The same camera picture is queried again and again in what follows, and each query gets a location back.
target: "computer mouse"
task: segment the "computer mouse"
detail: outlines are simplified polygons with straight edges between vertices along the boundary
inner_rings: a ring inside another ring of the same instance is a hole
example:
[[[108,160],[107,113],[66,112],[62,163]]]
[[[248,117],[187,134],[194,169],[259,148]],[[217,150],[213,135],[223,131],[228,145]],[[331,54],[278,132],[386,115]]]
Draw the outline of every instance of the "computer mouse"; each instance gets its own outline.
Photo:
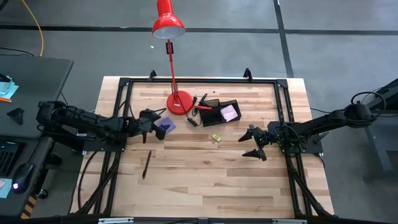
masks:
[[[30,177],[33,172],[33,164],[25,163],[21,164],[12,176],[12,191],[15,194],[21,194],[26,191],[30,183]]]

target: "red desk lamp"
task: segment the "red desk lamp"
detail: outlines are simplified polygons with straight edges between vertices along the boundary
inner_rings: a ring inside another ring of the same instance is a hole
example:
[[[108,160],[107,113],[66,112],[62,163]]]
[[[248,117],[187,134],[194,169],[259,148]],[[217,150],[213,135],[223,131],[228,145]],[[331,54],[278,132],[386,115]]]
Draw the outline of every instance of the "red desk lamp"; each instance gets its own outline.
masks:
[[[158,0],[157,12],[159,13],[159,18],[157,18],[152,28],[152,35],[156,39],[167,40],[166,49],[172,69],[172,94],[167,98],[167,108],[172,114],[184,115],[192,109],[193,100],[191,94],[177,89],[172,56],[174,49],[170,39],[183,35],[185,33],[185,27],[181,20],[174,15],[171,0]]]

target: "purple object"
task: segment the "purple object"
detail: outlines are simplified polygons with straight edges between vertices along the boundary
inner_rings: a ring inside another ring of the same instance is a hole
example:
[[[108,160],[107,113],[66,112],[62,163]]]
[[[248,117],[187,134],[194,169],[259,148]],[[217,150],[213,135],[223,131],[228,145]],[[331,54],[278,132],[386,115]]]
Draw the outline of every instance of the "purple object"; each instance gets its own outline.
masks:
[[[162,121],[159,122],[159,124],[157,126],[160,127],[160,125],[170,125],[170,127],[167,128],[167,130],[166,130],[166,134],[168,134],[169,132],[171,132],[175,129],[175,124],[169,117],[164,118]]]

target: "concrete floor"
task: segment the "concrete floor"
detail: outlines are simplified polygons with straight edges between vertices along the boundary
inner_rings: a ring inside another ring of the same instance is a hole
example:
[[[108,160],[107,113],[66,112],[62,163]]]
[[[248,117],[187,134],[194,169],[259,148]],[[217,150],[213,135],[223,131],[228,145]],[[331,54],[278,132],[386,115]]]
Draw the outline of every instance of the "concrete floor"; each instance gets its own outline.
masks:
[[[397,30],[398,1],[280,0],[286,29]],[[150,27],[155,0],[27,1],[47,25]],[[174,0],[175,13],[189,28],[277,29],[273,0]],[[19,1],[0,12],[0,23],[32,24]],[[93,110],[105,75],[169,75],[164,42],[150,32],[46,31],[45,56],[75,61],[63,89],[71,105]],[[352,95],[397,78],[396,35],[287,35],[294,77],[304,78],[310,105],[322,110],[345,107]],[[0,46],[38,54],[37,31],[2,30]],[[179,76],[286,77],[279,34],[186,33],[174,41]],[[341,128],[323,141],[326,176],[335,213],[344,218],[398,222],[396,181],[365,184],[375,169],[363,129]],[[57,147],[65,162],[51,171],[33,217],[66,214],[81,156]]]

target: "wooden tabletop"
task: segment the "wooden tabletop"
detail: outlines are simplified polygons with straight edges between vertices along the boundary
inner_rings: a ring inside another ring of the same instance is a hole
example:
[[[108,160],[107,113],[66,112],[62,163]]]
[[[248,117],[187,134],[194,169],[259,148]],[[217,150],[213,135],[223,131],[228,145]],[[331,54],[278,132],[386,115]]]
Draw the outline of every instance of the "wooden tabletop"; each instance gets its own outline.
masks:
[[[119,78],[104,77],[97,114],[112,115]],[[290,78],[288,84],[295,120],[312,119],[303,79]],[[177,127],[164,141],[156,139],[154,133],[148,134],[146,144],[142,143],[141,136],[129,138],[119,166],[112,216],[293,217],[285,158],[279,147],[266,146],[267,160],[262,162],[241,156],[256,147],[253,140],[238,142],[249,124],[266,129],[268,122],[279,120],[273,86],[181,83],[178,88],[199,99],[207,93],[207,100],[237,100],[241,120],[205,128],[193,127],[186,116],[175,116],[166,111],[162,117],[169,116]],[[131,98],[134,114],[138,116],[140,110],[146,108],[165,107],[170,93],[169,83],[134,84]],[[194,120],[199,123],[199,114]],[[218,134],[221,141],[212,140],[213,134]],[[152,150],[152,157],[143,180],[142,171],[149,150]],[[81,169],[88,157],[85,156]],[[81,187],[83,203],[98,185],[103,157],[104,153],[97,153],[88,166]],[[321,161],[314,155],[304,154],[303,163],[309,189],[324,208],[333,213]],[[298,194],[300,208],[304,211],[301,190]],[[75,210],[77,193],[72,205],[72,211]]]

